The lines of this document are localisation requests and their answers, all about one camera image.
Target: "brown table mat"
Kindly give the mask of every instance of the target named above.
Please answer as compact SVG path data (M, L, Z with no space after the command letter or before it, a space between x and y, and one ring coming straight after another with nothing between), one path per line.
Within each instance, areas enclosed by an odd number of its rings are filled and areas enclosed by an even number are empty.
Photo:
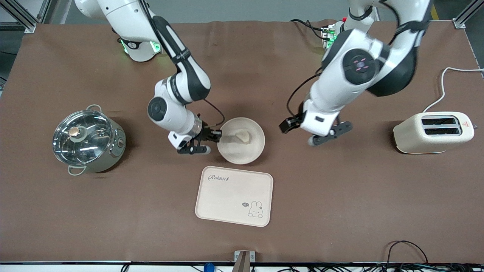
M382 261L406 239L431 262L484 262L484 137L437 155L395 151L391 129L440 94L443 68L476 68L464 30L431 23L412 83L389 97L364 93L345 107L354 129L317 148L303 130L280 133L289 94L319 67L321 40L283 22L174 25L212 80L209 100L227 119L248 117L266 147L246 166L178 155L146 113L155 83L174 73L166 55L131 61L108 25L38 25L25 35L0 99L1 260ZM389 41L392 23L370 33ZM294 99L303 99L309 85ZM462 111L484 126L483 79L449 72L433 110ZM126 131L111 171L71 177L52 153L57 124L97 103ZM188 106L219 121L204 102ZM202 169L222 166L274 177L264 228L201 220L194 207ZM422 261L404 245L393 261Z

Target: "glass lid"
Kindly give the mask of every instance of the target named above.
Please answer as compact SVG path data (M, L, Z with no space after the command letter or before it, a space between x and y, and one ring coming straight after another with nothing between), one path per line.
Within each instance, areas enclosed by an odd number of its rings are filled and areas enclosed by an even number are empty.
M83 165L100 157L113 138L106 115L81 110L64 119L54 132L53 149L58 160L69 165Z

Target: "cooking pot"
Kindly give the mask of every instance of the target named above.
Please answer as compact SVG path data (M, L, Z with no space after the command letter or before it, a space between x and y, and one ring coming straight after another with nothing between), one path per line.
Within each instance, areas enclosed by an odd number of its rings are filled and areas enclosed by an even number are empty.
M67 172L79 176L85 172L107 170L121 158L126 135L116 122L102 113L99 105L90 105L65 118L54 132L56 158L67 164Z

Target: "floor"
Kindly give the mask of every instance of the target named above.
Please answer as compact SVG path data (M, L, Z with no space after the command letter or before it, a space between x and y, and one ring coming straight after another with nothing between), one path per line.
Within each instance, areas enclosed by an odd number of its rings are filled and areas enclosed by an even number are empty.
M471 0L435 0L439 19L456 17ZM151 1L151 9L171 23L200 23L229 20L289 21L294 18L319 21L325 18L340 19L348 15L348 5L341 0L177 0ZM380 10L382 20L394 20L388 10ZM104 24L102 20L85 17L73 0L57 0L50 23ZM467 23L466 32L479 63L484 64L484 9ZM0 31L0 77L8 79L20 48L23 31ZM0 95L2 79L0 78Z

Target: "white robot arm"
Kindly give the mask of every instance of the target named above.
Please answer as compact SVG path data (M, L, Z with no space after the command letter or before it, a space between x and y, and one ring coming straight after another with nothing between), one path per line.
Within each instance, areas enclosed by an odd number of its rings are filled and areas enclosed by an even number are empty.
M144 0L76 0L76 5L86 16L107 19L128 45L126 49L133 60L151 59L156 54L153 42L163 47L177 72L155 85L148 116L155 124L170 131L168 139L178 153L210 153L210 147L200 145L200 142L218 142L222 132L208 128L185 106L205 99L211 83L170 24L155 16Z
M283 133L301 127L320 145L352 128L339 122L341 110L368 90L376 96L394 94L412 80L417 48L430 20L432 0L349 0L349 16L334 43L324 54L319 79L311 86L299 113L280 125ZM390 8L398 28L391 46L366 32L375 21L374 6Z

